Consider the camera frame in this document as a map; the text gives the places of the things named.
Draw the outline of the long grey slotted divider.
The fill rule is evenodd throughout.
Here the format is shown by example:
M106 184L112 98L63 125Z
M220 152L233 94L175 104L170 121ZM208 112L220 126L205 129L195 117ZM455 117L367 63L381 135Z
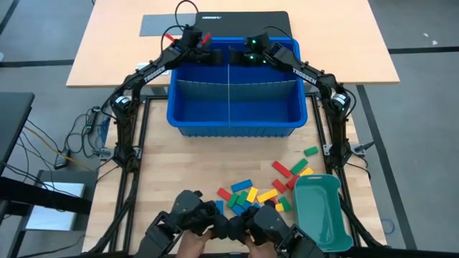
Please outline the long grey slotted divider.
M230 83L230 102L261 102L288 98L296 88L295 80L279 82ZM184 99L227 101L227 83L178 80L176 91Z

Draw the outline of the black power adapter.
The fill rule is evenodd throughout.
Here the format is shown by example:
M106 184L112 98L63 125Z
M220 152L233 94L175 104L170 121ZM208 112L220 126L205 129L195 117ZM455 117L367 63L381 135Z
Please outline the black power adapter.
M61 168L65 168L68 166L69 161L65 158L65 156L69 156L70 152L63 151L62 155L57 155L55 158L54 169L59 170Z

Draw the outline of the teal plastic basket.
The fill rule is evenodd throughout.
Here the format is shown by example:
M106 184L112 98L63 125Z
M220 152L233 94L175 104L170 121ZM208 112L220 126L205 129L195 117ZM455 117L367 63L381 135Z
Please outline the teal plastic basket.
M328 174L301 176L293 188L295 223L323 252L344 252L354 240L341 211L341 182Z

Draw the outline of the long green block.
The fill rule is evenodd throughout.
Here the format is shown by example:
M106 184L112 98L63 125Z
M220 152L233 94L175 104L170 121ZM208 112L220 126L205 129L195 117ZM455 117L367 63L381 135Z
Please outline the long green block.
M290 172L293 175L297 175L300 172L302 172L307 165L308 165L308 161L305 158L303 158L290 169Z

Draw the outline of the short grey slotted divider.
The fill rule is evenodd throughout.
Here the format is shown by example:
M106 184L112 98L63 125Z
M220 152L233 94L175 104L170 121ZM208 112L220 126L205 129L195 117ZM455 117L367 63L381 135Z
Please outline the short grey slotted divider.
M228 128L231 127L231 105L230 105L230 54L228 54L227 61L227 109L228 109Z

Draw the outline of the flat grey sheet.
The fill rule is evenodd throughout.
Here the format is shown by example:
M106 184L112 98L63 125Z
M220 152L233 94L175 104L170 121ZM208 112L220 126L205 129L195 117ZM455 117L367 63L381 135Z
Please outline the flat grey sheet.
M144 15L141 22L140 37L160 37L164 31L173 25L176 25L177 17L180 25L193 25L196 14L148 14Z

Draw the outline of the large blue plastic bin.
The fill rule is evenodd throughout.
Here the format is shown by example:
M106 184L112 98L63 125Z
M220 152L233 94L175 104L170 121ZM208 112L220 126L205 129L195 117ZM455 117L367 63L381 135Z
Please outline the large blue plastic bin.
M231 127L228 128L227 101L184 99L176 91L178 80L227 83L229 49L244 50L241 37L215 37L213 49L222 50L225 63L209 66L183 63L171 73L167 120L180 133L190 137L288 137L306 124L306 94L301 78L280 72L268 65L242 67L230 65L230 83L279 82L295 80L296 88L283 100L230 102Z

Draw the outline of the black side desk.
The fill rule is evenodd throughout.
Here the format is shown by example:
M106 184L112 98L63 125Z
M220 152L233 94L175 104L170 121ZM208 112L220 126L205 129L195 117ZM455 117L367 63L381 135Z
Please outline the black side desk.
M24 127L33 101L31 92L0 92L0 173Z

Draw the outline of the person's hand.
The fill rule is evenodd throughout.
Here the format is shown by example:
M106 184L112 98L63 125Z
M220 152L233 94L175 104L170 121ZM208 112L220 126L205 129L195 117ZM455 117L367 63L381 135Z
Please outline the person's hand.
M265 242L257 246L248 236L245 239L245 245L249 249L248 258L277 258L277 252L272 242Z
M211 238L211 230L207 230L201 236L189 230L185 231L181 237L176 258L198 258L203 253L207 241Z

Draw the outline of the black closed laptop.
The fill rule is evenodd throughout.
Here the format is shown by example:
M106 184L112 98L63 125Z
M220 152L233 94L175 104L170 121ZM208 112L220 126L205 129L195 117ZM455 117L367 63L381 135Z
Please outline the black closed laptop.
M196 22L213 37L251 37L265 27L271 37L293 36L286 11L199 12Z

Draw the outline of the black power strip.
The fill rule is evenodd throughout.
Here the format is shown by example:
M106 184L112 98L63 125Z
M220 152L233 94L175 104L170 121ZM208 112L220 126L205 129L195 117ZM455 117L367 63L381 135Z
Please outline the black power strip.
M100 112L99 106L93 106L90 109L90 114L88 115L87 120L85 122L85 133L87 135L90 135L93 132L99 112Z

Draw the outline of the long blue block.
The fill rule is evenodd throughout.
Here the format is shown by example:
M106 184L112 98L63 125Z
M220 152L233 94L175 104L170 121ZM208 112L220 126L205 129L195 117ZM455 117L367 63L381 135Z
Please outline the long blue block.
M240 181L238 183L231 185L231 189L233 192L241 191L250 187L252 187L252 181L250 179Z

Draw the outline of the black pointed lever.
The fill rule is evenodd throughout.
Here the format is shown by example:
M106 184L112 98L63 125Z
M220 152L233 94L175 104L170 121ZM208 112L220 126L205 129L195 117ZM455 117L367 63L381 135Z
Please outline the black pointed lever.
M374 141L365 144L352 144L351 152L356 156L365 156L366 151L374 145Z

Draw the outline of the white flat box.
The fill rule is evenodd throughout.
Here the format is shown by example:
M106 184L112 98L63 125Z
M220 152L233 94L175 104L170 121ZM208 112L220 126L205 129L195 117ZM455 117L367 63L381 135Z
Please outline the white flat box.
M56 191L62 194L82 197L85 191L83 183L63 183L45 181L44 189ZM75 223L76 213L71 211L58 211L56 209L43 206L34 206L25 226L26 230L45 230L45 231L71 231Z

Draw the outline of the black horizontal bar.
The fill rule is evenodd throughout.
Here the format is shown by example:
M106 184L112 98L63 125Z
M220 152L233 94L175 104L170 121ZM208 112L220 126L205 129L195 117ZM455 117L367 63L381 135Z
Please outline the black horizontal bar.
M0 199L79 214L89 214L92 206L92 202L87 199L47 190L5 177L0 177Z

